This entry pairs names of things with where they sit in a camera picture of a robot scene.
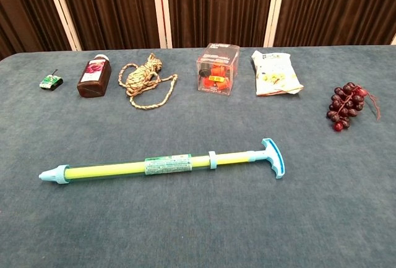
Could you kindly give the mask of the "blue yellow water pump toy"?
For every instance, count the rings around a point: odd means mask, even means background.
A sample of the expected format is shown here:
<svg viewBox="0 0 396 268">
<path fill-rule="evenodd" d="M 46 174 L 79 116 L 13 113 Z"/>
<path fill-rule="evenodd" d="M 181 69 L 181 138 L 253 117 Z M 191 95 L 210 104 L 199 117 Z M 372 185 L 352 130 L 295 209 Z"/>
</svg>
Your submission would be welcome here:
<svg viewBox="0 0 396 268">
<path fill-rule="evenodd" d="M 114 163 L 108 165 L 70 166 L 59 165 L 38 175 L 42 181 L 57 184 L 68 184 L 74 179 L 104 178 L 107 176 L 160 175 L 193 171 L 198 168 L 216 169 L 220 165 L 268 161 L 275 173 L 276 179 L 285 174 L 283 157 L 276 143 L 271 138 L 262 139 L 264 150 L 250 150 L 245 152 L 216 153 L 209 151 L 206 155 L 191 154 L 170 155 L 165 157 L 146 158 L 142 162 Z"/>
</svg>

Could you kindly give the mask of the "clear box with orange parts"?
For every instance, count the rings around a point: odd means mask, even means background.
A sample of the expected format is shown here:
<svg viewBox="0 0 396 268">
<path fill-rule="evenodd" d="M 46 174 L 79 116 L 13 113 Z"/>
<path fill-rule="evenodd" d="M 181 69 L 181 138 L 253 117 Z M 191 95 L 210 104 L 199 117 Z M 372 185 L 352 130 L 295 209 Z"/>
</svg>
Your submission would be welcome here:
<svg viewBox="0 0 396 268">
<path fill-rule="evenodd" d="M 198 91 L 229 96 L 238 74 L 238 45 L 209 43 L 196 61 Z"/>
</svg>

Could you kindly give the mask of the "white snack bag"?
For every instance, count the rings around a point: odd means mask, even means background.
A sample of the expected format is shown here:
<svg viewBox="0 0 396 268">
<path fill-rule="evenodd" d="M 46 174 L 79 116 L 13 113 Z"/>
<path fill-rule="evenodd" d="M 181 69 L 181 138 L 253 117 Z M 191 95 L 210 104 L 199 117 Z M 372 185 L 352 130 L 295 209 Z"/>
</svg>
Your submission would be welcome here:
<svg viewBox="0 0 396 268">
<path fill-rule="evenodd" d="M 255 50 L 252 61 L 256 70 L 256 95 L 297 94 L 300 84 L 288 53 L 261 53 Z"/>
</svg>

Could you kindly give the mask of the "dark brown rose label bottle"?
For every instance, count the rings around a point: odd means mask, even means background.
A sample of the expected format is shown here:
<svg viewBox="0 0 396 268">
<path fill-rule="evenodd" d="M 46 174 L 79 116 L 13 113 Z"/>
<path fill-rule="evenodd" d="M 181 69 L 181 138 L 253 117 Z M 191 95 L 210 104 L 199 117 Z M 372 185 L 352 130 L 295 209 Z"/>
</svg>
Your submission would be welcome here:
<svg viewBox="0 0 396 268">
<path fill-rule="evenodd" d="M 77 90 L 84 98 L 102 97 L 106 93 L 111 76 L 109 58 L 104 54 L 97 54 L 91 59 L 79 79 Z"/>
</svg>

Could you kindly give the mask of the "brown fabric screen panel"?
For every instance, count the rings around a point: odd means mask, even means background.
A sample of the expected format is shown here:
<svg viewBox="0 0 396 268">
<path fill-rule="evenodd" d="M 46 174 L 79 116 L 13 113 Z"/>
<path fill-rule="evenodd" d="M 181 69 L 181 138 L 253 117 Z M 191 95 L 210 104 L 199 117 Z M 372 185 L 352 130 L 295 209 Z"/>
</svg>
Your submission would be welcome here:
<svg viewBox="0 0 396 268">
<path fill-rule="evenodd" d="M 261 47 L 270 0 L 168 0 L 174 48 Z"/>
<path fill-rule="evenodd" d="M 159 48 L 155 0 L 66 0 L 83 50 Z"/>
<path fill-rule="evenodd" d="M 396 0 L 270 0 L 265 47 L 396 45 Z"/>
<path fill-rule="evenodd" d="M 0 60 L 65 50 L 82 50 L 66 0 L 0 0 Z"/>
</svg>

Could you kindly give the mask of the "dark red plastic grape bunch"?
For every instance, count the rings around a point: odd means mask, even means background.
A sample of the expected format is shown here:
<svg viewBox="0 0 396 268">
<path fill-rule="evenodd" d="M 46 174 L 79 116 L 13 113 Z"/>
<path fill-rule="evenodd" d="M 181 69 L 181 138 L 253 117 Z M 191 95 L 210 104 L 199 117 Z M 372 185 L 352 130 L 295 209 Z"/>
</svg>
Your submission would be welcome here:
<svg viewBox="0 0 396 268">
<path fill-rule="evenodd" d="M 347 82 L 343 87 L 336 87 L 326 113 L 326 118 L 332 122 L 332 129 L 335 132 L 348 129 L 351 124 L 350 118 L 357 117 L 363 110 L 366 98 L 371 100 L 376 111 L 376 119 L 380 120 L 381 109 L 377 104 L 377 98 L 366 88 L 354 82 Z"/>
</svg>

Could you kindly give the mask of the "small green toy tank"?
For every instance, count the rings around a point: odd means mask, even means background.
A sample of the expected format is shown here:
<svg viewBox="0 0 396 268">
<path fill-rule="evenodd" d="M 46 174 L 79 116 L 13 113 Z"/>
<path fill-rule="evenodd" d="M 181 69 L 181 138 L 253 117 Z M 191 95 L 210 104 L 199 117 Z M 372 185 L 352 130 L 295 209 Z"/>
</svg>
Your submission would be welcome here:
<svg viewBox="0 0 396 268">
<path fill-rule="evenodd" d="M 39 84 L 39 87 L 43 90 L 53 91 L 63 84 L 63 79 L 56 75 L 58 69 L 55 69 L 52 74 L 47 75 Z"/>
</svg>

